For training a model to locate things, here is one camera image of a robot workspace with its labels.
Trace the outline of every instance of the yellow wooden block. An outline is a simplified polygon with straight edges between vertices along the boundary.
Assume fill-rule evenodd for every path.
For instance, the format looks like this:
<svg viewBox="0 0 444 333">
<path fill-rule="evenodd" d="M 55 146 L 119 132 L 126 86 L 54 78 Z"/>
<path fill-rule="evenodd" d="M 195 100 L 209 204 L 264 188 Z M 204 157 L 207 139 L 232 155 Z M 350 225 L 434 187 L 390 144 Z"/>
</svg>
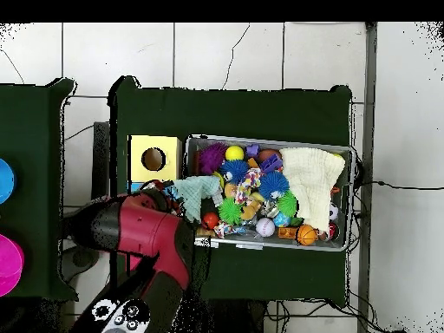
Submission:
<svg viewBox="0 0 444 333">
<path fill-rule="evenodd" d="M 131 181 L 180 179 L 181 163 L 182 144 L 176 137 L 131 135 Z"/>
</svg>

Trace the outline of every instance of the light blue cloth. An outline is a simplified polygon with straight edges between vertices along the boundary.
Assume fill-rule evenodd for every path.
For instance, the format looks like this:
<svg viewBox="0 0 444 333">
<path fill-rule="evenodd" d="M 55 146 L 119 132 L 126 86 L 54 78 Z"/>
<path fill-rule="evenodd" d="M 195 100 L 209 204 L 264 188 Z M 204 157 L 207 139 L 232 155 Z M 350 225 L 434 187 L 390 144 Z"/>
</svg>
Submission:
<svg viewBox="0 0 444 333">
<path fill-rule="evenodd" d="M 175 180 L 177 194 L 184 200 L 185 216 L 193 222 L 200 223 L 200 205 L 202 199 L 212 197 L 219 189 L 220 182 L 216 176 L 192 176 L 185 180 Z"/>
</svg>

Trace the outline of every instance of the white towel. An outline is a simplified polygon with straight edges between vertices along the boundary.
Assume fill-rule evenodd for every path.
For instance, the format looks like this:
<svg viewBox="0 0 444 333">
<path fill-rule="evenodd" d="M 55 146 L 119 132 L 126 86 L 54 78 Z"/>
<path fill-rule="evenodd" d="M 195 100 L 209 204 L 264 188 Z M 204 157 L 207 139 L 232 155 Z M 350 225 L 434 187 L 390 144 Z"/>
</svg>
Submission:
<svg viewBox="0 0 444 333">
<path fill-rule="evenodd" d="M 343 171 L 342 157 L 316 148 L 280 150 L 283 174 L 297 198 L 297 216 L 306 225 L 327 232 L 330 221 L 330 191 Z"/>
</svg>

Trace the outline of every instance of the gray plastic bin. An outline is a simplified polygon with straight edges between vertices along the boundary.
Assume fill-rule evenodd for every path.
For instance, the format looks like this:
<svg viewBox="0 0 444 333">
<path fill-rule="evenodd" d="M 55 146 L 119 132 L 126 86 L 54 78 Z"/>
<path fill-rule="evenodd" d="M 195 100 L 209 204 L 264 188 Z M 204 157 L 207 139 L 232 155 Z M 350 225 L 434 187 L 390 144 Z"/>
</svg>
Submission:
<svg viewBox="0 0 444 333">
<path fill-rule="evenodd" d="M 339 176 L 336 186 L 340 188 L 340 192 L 334 194 L 333 202 L 339 208 L 339 215 L 335 221 L 339 227 L 339 237 L 335 241 L 321 241 L 318 240 L 313 245 L 302 246 L 296 240 L 279 238 L 278 232 L 269 238 L 261 238 L 259 236 L 246 235 L 227 235 L 225 238 L 211 238 L 211 246 L 219 247 L 222 244 L 235 244 L 239 248 L 263 249 L 264 246 L 273 246 L 279 248 L 304 249 L 306 251 L 343 251 L 349 244 L 349 237 L 351 231 L 352 220 L 352 199 L 353 199 L 353 184 L 354 172 L 356 164 L 356 154 L 350 147 L 340 146 L 326 146 L 310 143 L 285 142 L 275 140 L 254 140 L 244 138 L 232 138 L 224 136 L 211 135 L 189 135 L 186 140 L 186 154 L 184 156 L 184 164 L 187 166 L 187 171 L 192 172 L 193 156 L 196 151 L 199 151 L 213 143 L 225 143 L 226 145 L 246 147 L 253 143 L 259 144 L 261 149 L 272 148 L 282 149 L 287 147 L 311 147 L 323 149 L 330 153 L 339 153 L 345 159 L 345 167 Z M 207 239 L 196 237 L 196 245 L 205 245 Z"/>
</svg>

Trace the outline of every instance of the dark green table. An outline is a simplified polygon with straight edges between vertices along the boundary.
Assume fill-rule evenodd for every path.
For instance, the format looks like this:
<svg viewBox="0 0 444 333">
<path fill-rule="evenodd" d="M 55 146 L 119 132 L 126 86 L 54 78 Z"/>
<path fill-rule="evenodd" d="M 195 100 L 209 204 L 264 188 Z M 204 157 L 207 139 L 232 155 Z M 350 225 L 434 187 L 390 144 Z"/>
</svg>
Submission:
<svg viewBox="0 0 444 333">
<path fill-rule="evenodd" d="M 126 191 L 127 136 L 211 134 L 264 140 L 349 145 L 350 90 L 271 92 L 138 88 L 122 77 L 108 104 L 117 122 L 118 192 Z M 197 247 L 196 264 L 205 256 Z M 346 253 L 234 245 L 212 250 L 203 298 L 330 298 L 345 305 Z"/>
<path fill-rule="evenodd" d="M 16 172 L 16 190 L 0 205 L 0 233 L 22 248 L 25 265 L 9 297 L 74 300 L 58 273 L 61 211 L 61 109 L 74 82 L 0 85 L 0 157 Z"/>
</svg>

